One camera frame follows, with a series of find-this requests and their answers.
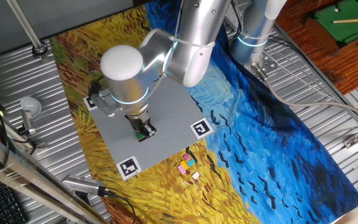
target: metal rod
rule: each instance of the metal rod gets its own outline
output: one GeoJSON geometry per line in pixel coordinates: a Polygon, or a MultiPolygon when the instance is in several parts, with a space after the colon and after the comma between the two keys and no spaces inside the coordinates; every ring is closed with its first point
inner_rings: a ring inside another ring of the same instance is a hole
{"type": "MultiPolygon", "coordinates": [[[[0,143],[0,164],[3,163],[5,156],[6,147],[0,143]]],[[[19,147],[16,147],[15,153],[9,153],[6,168],[0,170],[0,181],[78,223],[85,221],[107,224],[101,215],[71,193],[56,177],[19,147]]]]}
{"type": "Polygon", "coordinates": [[[26,18],[25,14],[23,13],[22,9],[20,8],[20,5],[17,3],[16,0],[6,0],[9,6],[11,7],[12,11],[16,15],[17,19],[19,20],[20,24],[22,24],[23,29],[29,36],[32,44],[35,46],[36,49],[44,49],[44,46],[42,46],[41,41],[38,39],[37,34],[35,34],[33,28],[31,27],[31,24],[29,20],[26,18]]]}

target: green object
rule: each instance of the green object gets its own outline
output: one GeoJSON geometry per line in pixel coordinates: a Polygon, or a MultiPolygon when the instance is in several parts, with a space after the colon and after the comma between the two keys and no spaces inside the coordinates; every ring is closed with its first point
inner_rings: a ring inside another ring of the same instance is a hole
{"type": "Polygon", "coordinates": [[[147,139],[143,134],[138,133],[137,131],[135,132],[135,135],[136,135],[137,140],[138,140],[139,142],[143,141],[144,139],[147,139]]]}
{"type": "Polygon", "coordinates": [[[316,21],[336,40],[348,44],[358,39],[358,22],[333,24],[333,21],[358,19],[358,1],[346,0],[314,15],[316,21]]]}

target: yellow lego brick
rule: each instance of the yellow lego brick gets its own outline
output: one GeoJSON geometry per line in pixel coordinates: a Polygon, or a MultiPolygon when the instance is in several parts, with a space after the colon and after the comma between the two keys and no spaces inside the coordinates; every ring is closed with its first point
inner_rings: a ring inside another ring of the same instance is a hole
{"type": "Polygon", "coordinates": [[[180,165],[183,166],[183,168],[185,168],[185,170],[189,169],[189,167],[187,166],[185,161],[181,161],[180,165]]]}

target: starry night painting mat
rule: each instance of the starry night painting mat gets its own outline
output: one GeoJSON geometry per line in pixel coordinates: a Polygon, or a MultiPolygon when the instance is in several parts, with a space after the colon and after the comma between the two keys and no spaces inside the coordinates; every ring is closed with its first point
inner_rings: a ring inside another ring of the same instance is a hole
{"type": "MultiPolygon", "coordinates": [[[[217,133],[122,181],[83,98],[105,51],[138,48],[155,27],[173,32],[178,10],[177,1],[155,1],[50,39],[92,178],[128,198],[143,224],[328,223],[356,207],[358,193],[305,125],[233,64],[223,30],[205,78],[188,88],[217,133]],[[185,154],[198,181],[177,169],[185,154]]],[[[102,201],[115,223],[132,223],[128,206],[102,201]]]]}
{"type": "MultiPolygon", "coordinates": [[[[174,33],[180,1],[146,4],[151,28],[174,33]]],[[[209,69],[188,91],[213,125],[218,165],[261,223],[330,223],[358,206],[358,192],[291,109],[227,55],[224,27],[209,69]]]]}

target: gray lego baseplate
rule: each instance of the gray lego baseplate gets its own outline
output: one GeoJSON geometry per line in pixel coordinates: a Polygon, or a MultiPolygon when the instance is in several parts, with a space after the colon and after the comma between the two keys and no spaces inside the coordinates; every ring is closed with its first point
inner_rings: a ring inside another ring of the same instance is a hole
{"type": "MultiPolygon", "coordinates": [[[[109,90],[101,94],[108,95],[104,99],[113,103],[109,90]]],[[[213,132],[185,87],[169,78],[161,81],[148,101],[151,123],[157,132],[139,142],[124,113],[117,112],[113,118],[108,118],[97,107],[92,107],[89,99],[84,99],[124,180],[213,132]]]]}

